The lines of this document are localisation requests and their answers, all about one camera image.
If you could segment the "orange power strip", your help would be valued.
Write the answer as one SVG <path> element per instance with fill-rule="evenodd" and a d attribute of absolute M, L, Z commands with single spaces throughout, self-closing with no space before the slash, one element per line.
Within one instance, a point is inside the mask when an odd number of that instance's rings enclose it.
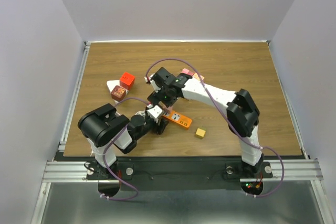
<path fill-rule="evenodd" d="M 174 110 L 168 111 L 162 115 L 165 119 L 173 122 L 184 129 L 189 129 L 192 124 L 192 119 L 176 112 Z"/>

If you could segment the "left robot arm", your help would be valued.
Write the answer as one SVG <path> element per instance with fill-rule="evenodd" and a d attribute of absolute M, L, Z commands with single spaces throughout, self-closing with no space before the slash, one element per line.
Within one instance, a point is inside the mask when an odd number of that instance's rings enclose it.
<path fill-rule="evenodd" d="M 163 115 L 168 109 L 160 105 L 147 105 L 131 118 L 119 114 L 112 104 L 105 104 L 82 116 L 78 129 L 88 140 L 95 162 L 87 167 L 92 176 L 110 179 L 116 175 L 118 159 L 116 146 L 123 154 L 131 152 L 138 140 L 153 132 L 160 135 L 168 125 Z"/>

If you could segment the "pink triangular socket adapter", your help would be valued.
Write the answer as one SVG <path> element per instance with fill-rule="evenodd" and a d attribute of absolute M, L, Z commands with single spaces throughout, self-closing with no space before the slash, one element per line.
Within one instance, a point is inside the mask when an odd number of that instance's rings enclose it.
<path fill-rule="evenodd" d="M 181 70 L 181 73 L 187 74 L 187 75 L 189 75 L 189 76 L 193 76 L 193 75 L 194 75 L 194 71 L 189 70 L 189 69 L 187 69 L 187 68 L 182 69 L 182 70 Z"/>

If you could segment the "yellow green cube socket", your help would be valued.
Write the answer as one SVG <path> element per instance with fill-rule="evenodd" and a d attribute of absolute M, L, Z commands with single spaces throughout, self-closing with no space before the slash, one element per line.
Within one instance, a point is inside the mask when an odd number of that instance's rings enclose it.
<path fill-rule="evenodd" d="M 195 136 L 198 137 L 198 138 L 204 138 L 206 134 L 206 130 L 205 129 L 202 129 L 202 128 L 197 128 L 196 129 L 196 132 L 195 132 Z"/>

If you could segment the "pink cube socket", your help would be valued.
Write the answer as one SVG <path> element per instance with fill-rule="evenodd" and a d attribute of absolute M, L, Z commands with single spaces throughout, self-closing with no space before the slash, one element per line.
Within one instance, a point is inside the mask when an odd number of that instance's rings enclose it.
<path fill-rule="evenodd" d="M 166 105 L 162 105 L 162 109 L 166 114 L 170 114 L 173 110 L 171 106 L 166 106 Z"/>

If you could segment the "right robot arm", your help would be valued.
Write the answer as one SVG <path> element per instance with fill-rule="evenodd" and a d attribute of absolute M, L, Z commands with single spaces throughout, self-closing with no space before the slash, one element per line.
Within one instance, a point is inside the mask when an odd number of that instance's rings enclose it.
<path fill-rule="evenodd" d="M 144 79 L 154 89 L 148 96 L 148 101 L 154 105 L 161 102 L 170 107 L 181 98 L 214 106 L 226 120 L 231 132 L 239 138 L 243 174 L 253 177 L 260 172 L 263 162 L 258 139 L 260 112 L 247 90 L 223 90 L 189 74 L 174 76 L 163 67 Z"/>

